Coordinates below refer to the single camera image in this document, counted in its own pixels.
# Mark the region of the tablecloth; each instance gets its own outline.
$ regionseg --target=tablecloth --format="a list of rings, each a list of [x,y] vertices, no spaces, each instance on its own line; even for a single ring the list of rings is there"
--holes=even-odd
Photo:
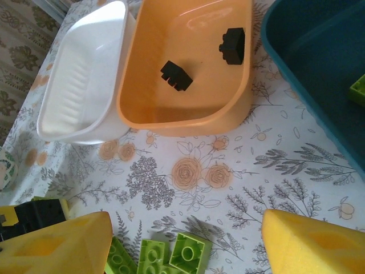
[[[138,260],[142,238],[189,231],[213,243],[208,274],[270,273],[262,215],[277,208],[365,231],[365,184],[326,137],[264,51],[259,28],[272,0],[254,5],[255,100],[239,128],[167,138],[130,131],[95,146],[44,142],[36,121],[66,31],[107,2],[72,5],[5,149],[19,165],[0,204],[64,197],[71,216],[108,211],[114,234]],[[136,15],[140,2],[130,2]]]

